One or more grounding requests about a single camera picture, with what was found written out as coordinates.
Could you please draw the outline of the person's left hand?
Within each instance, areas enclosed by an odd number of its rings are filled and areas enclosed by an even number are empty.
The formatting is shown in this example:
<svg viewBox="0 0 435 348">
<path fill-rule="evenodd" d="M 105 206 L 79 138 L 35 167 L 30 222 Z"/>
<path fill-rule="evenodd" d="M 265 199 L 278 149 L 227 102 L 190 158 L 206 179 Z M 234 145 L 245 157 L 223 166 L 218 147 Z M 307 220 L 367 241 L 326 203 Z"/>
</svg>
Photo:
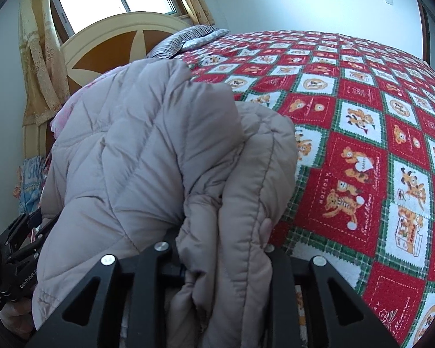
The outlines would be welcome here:
<svg viewBox="0 0 435 348">
<path fill-rule="evenodd" d="M 22 298 L 16 302 L 8 302 L 0 311 L 0 319 L 7 330 L 20 338 L 29 338 L 33 329 L 32 301 Z"/>
</svg>

